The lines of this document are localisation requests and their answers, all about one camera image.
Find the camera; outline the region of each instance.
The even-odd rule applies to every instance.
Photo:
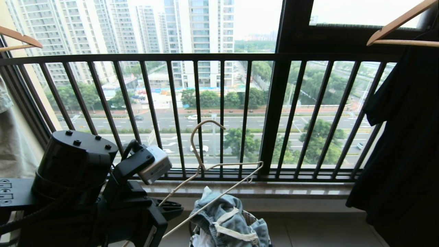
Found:
[[[171,162],[159,147],[133,140],[112,169],[117,151],[99,135],[54,132],[35,179],[0,178],[0,235],[11,233],[2,246],[92,247],[123,240],[158,246],[167,222],[183,208],[175,202],[159,207],[161,200],[132,178],[138,174],[150,185]],[[8,223],[13,211],[18,219]]]

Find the laundry basket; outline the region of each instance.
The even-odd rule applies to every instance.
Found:
[[[244,217],[245,222],[247,223],[247,225],[251,225],[251,224],[255,223],[258,220],[258,218],[256,218],[254,215],[252,215],[251,213],[249,213],[249,212],[247,212],[245,210],[242,211],[242,216]],[[189,222],[189,233],[191,235],[191,240],[190,240],[190,243],[189,243],[189,247],[194,247],[192,245],[193,237],[198,232],[200,232],[200,228],[198,226],[195,226],[195,229],[192,230],[192,223]],[[269,244],[269,247],[273,247],[273,245],[271,244],[270,236],[268,236],[268,244]]]

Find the balcony railing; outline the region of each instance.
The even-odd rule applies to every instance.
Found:
[[[378,69],[375,73],[375,76],[370,82],[370,86],[367,87],[366,91],[363,95],[363,99],[366,102],[368,98],[375,92],[378,87],[380,80],[382,80],[383,72],[386,68],[387,62],[393,62],[390,60],[386,60],[387,58],[382,57],[380,55],[373,54],[87,54],[87,55],[68,55],[68,56],[45,56],[45,57],[26,57],[26,58],[8,58],[8,59],[0,59],[0,73],[4,78],[6,84],[11,87],[17,81],[20,81],[27,88],[27,93],[31,95],[33,98],[36,107],[38,108],[42,120],[47,125],[51,132],[59,130],[56,129],[55,124],[53,122],[53,118],[51,119],[46,106],[43,104],[40,96],[37,93],[37,90],[34,87],[34,84],[29,77],[29,73],[26,70],[25,64],[37,64],[41,68],[42,74],[46,79],[47,86],[49,87],[54,100],[59,108],[60,113],[62,114],[65,123],[68,129],[75,129],[75,125],[71,120],[71,117],[68,114],[68,111],[63,102],[64,99],[61,98],[58,93],[58,89],[55,86],[54,80],[50,74],[49,69],[47,68],[48,63],[61,63],[64,67],[65,73],[67,74],[68,80],[72,87],[72,90],[77,99],[77,103],[80,106],[80,109],[83,113],[83,118],[85,119],[89,130],[92,134],[99,134],[99,130],[96,129],[95,123],[90,115],[90,109],[88,109],[87,105],[84,102],[84,98],[81,94],[80,88],[78,86],[78,82],[75,79],[74,72],[72,71],[71,63],[75,62],[85,62],[88,65],[88,69],[90,70],[91,78],[93,79],[94,86],[97,91],[97,95],[102,103],[102,108],[105,113],[106,120],[108,121],[108,125],[111,129],[111,133],[114,137],[114,142],[118,146],[119,150],[123,150],[123,145],[121,142],[120,135],[118,134],[118,128],[115,124],[115,119],[112,116],[111,106],[107,103],[107,100],[104,95],[104,91],[102,89],[101,81],[96,69],[95,62],[112,62],[112,65],[115,70],[115,74],[117,76],[117,80],[119,81],[120,90],[123,95],[123,100],[126,106],[126,113],[129,117],[130,125],[133,132],[133,137],[138,140],[141,140],[141,136],[137,127],[137,123],[135,120],[135,112],[131,106],[130,97],[124,82],[124,78],[122,75],[121,63],[122,61],[129,62],[138,62],[140,64],[141,69],[141,79],[144,81],[144,89],[146,91],[148,103],[149,103],[149,112],[151,114],[152,119],[152,129],[153,135],[155,136],[156,143],[160,148],[166,148],[163,145],[163,136],[160,133],[159,129],[159,120],[160,117],[156,114],[155,102],[151,93],[151,86],[148,80],[148,72],[145,62],[148,61],[165,61],[167,65],[167,72],[169,77],[169,89],[170,89],[170,97],[172,99],[172,114],[173,121],[175,122],[175,130],[176,130],[176,141],[178,144],[178,156],[174,156],[175,158],[180,159],[180,163],[169,171],[166,176],[162,179],[164,180],[183,180],[195,173],[196,167],[192,165],[185,164],[184,158],[184,150],[183,150],[183,140],[180,126],[180,118],[179,118],[179,108],[177,107],[177,94],[176,87],[174,85],[174,76],[172,70],[172,62],[173,61],[192,61],[194,66],[194,81],[198,82],[198,61],[219,61],[220,64],[220,82],[219,82],[219,92],[220,92],[220,107],[219,107],[219,123],[224,125],[224,96],[225,96],[225,85],[224,85],[224,71],[225,71],[225,62],[226,61],[245,61],[247,62],[247,72],[246,75],[243,76],[245,78],[245,92],[244,92],[244,106],[243,106],[243,116],[242,116],[242,138],[241,138],[241,149],[239,152],[238,160],[243,162],[245,156],[245,133],[248,128],[248,123],[251,121],[249,119],[249,95],[250,95],[250,87],[252,81],[252,63],[254,61],[273,61],[273,73],[271,77],[270,89],[268,93],[268,103],[267,103],[267,112],[265,113],[265,120],[263,121],[263,132],[262,132],[262,142],[261,148],[258,153],[258,159],[263,160],[265,165],[263,171],[258,175],[255,180],[257,181],[267,181],[267,182],[353,182],[362,171],[362,163],[365,160],[369,149],[371,148],[381,125],[377,125],[375,128],[370,129],[370,136],[367,139],[367,142],[363,144],[363,148],[361,153],[358,154],[358,160],[355,164],[350,166],[343,167],[343,162],[348,155],[349,149],[354,141],[354,138],[357,134],[357,131],[361,128],[364,112],[360,110],[356,113],[352,113],[350,118],[353,122],[352,127],[348,130],[349,135],[347,136],[344,147],[341,149],[341,154],[338,157],[338,162],[335,164],[324,164],[325,156],[328,154],[330,150],[330,145],[332,143],[333,138],[337,132],[338,124],[342,118],[342,115],[346,114],[346,103],[349,100],[351,95],[351,89],[354,85],[354,82],[357,78],[357,73],[360,67],[361,62],[363,61],[371,61],[371,62],[379,62]],[[282,105],[285,108],[285,104],[283,103],[283,97],[286,91],[286,84],[288,81],[288,73],[290,69],[290,65],[292,61],[297,61],[300,63],[299,72],[297,78],[294,78],[295,81],[295,89],[291,90],[291,100],[287,103],[287,109],[289,107],[289,111],[282,112]],[[297,162],[293,164],[284,164],[284,156],[287,151],[289,151],[289,138],[291,138],[291,128],[295,125],[294,120],[301,118],[297,116],[296,111],[299,108],[298,102],[299,96],[301,93],[301,86],[304,81],[304,75],[306,66],[310,61],[327,61],[324,63],[325,69],[323,74],[323,79],[321,81],[320,88],[318,89],[317,98],[315,98],[315,105],[310,107],[312,110],[312,114],[310,115],[310,119],[307,123],[307,131],[305,132],[302,129],[302,142],[303,146],[299,153],[296,152]],[[347,76],[347,83],[345,88],[343,89],[343,94],[341,96],[341,101],[339,105],[322,105],[322,101],[327,90],[331,90],[327,88],[328,82],[330,81],[331,72],[334,67],[334,63],[336,61],[354,61],[352,69],[349,70]],[[8,73],[10,69],[15,70],[16,76]],[[200,107],[200,86],[198,83],[194,84],[195,87],[195,98],[196,98],[196,114],[197,114],[197,122],[201,122],[202,109]],[[320,157],[316,164],[304,164],[304,159],[306,157],[306,151],[309,148],[312,139],[313,128],[316,125],[319,110],[324,109],[325,107],[332,107],[335,110],[335,113],[331,116],[333,120],[328,120],[331,123],[331,127],[327,133],[326,140],[324,142],[324,146],[320,152]],[[281,116],[288,117],[286,121],[285,131],[278,131],[281,129],[280,127],[280,119]],[[203,138],[202,131],[198,132],[198,142],[200,147],[203,146]],[[219,162],[224,163],[224,138],[226,133],[223,130],[219,131]],[[282,135],[283,140],[281,142],[281,152],[279,155],[279,160],[277,162],[272,162],[273,152],[275,150],[275,143],[277,141],[277,136]],[[210,180],[210,181],[237,181],[240,180],[246,174],[249,174],[252,169],[243,169],[243,167],[237,167],[234,169],[226,169],[220,168],[213,171],[203,172],[202,175],[197,178],[198,180]]]

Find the wire hanger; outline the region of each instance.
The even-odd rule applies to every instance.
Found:
[[[217,123],[216,121],[213,120],[205,120],[202,121],[201,123],[199,123],[195,129],[192,131],[191,134],[191,145],[192,148],[194,149],[194,153],[195,156],[197,157],[198,160],[198,168],[197,168],[197,172],[190,178],[186,179],[186,181],[182,182],[180,185],[178,185],[167,197],[165,197],[165,199],[163,199],[163,201],[159,204],[159,206],[161,206],[163,203],[165,203],[173,194],[175,194],[175,192],[180,189],[183,185],[185,185],[186,183],[188,183],[189,181],[191,181],[192,179],[194,179],[196,176],[198,176],[198,174],[200,173],[200,170],[203,169],[205,171],[209,171],[215,167],[218,166],[231,166],[231,165],[258,165],[258,168],[256,168],[256,170],[254,170],[252,173],[250,173],[247,177],[245,177],[244,179],[242,179],[241,181],[237,182],[235,185],[233,185],[232,187],[230,187],[229,189],[227,189],[226,191],[224,191],[221,195],[217,196],[214,200],[210,201],[209,203],[207,203],[205,206],[203,206],[202,208],[200,208],[198,211],[196,211],[195,213],[193,213],[191,216],[189,216],[187,219],[185,219],[183,222],[181,222],[179,225],[177,225],[176,227],[174,227],[172,230],[170,230],[167,234],[165,234],[163,236],[163,238],[166,238],[167,236],[169,236],[170,234],[172,234],[174,231],[176,231],[177,229],[179,229],[182,225],[186,224],[190,219],[192,219],[194,216],[196,216],[199,212],[203,211],[206,207],[210,206],[212,203],[214,203],[216,200],[218,200],[220,197],[224,196],[227,192],[231,191],[233,188],[235,188],[236,186],[240,185],[241,183],[243,183],[244,181],[247,181],[248,183],[252,182],[253,180],[253,175],[258,172],[263,166],[264,163],[262,161],[258,161],[255,163],[221,163],[221,164],[216,164],[212,167],[206,168],[203,164],[203,162],[201,161],[201,157],[197,152],[197,149],[195,148],[194,145],[194,135],[197,132],[197,130],[201,127],[201,125],[205,124],[205,123],[214,123],[216,125],[218,125],[220,128],[222,128],[223,130],[225,130],[226,128],[224,126],[222,126],[221,124]]]
[[[418,45],[418,46],[431,46],[431,47],[439,47],[439,42],[435,41],[423,41],[423,40],[381,40],[384,36],[388,35],[395,29],[402,26],[404,23],[408,22],[409,20],[413,19],[415,16],[419,15],[420,13],[424,12],[431,6],[433,6],[435,3],[437,3],[438,0],[425,0],[421,2],[420,4],[416,5],[414,8],[406,12],[405,14],[399,16],[391,23],[383,26],[380,30],[376,31],[368,40],[367,46],[373,45],[373,44],[399,44],[399,45]]]
[[[11,46],[11,47],[1,47],[0,48],[0,52],[1,51],[11,51],[11,50],[18,50],[18,49],[25,49],[25,48],[32,48],[32,47],[39,47],[39,48],[43,48],[43,45],[38,42],[37,40],[35,40],[32,37],[26,36],[26,35],[22,35],[19,32],[16,32],[14,30],[5,28],[0,26],[0,34],[3,34],[5,36],[11,37],[13,39],[22,41],[24,43],[27,43],[26,45],[18,45],[18,46]]]

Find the glass window pane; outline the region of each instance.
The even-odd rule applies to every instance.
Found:
[[[422,0],[314,0],[309,25],[384,26],[420,2]],[[401,27],[417,28],[421,15],[411,19]]]

